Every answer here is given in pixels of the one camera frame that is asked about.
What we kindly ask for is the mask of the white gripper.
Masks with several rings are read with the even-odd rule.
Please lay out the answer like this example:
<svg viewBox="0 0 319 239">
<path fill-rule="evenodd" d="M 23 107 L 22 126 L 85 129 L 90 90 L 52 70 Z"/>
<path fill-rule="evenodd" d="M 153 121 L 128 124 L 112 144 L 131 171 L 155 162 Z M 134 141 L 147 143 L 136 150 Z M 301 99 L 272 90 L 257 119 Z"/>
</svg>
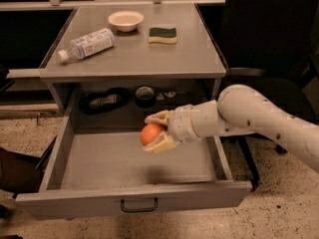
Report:
<svg viewBox="0 0 319 239">
<path fill-rule="evenodd" d="M 167 126 L 167 132 L 161 132 L 155 140 L 143 147 L 149 153 L 160 153 L 172 150 L 180 142 L 199 141 L 191 121 L 192 105 L 176 108 L 173 111 L 160 111 L 145 118 L 145 123 L 157 123 Z"/>
</svg>

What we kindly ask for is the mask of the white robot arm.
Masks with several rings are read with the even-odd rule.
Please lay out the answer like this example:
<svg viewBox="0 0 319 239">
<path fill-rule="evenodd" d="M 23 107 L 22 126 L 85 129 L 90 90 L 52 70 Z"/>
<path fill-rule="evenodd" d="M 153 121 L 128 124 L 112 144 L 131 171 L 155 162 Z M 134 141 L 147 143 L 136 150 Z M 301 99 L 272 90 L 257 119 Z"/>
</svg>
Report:
<svg viewBox="0 0 319 239">
<path fill-rule="evenodd" d="M 145 123 L 166 127 L 144 146 L 146 152 L 160 153 L 211 136 L 258 133 L 319 172 L 319 125 L 285 112 L 249 86 L 229 86 L 216 101 L 161 111 Z"/>
</svg>

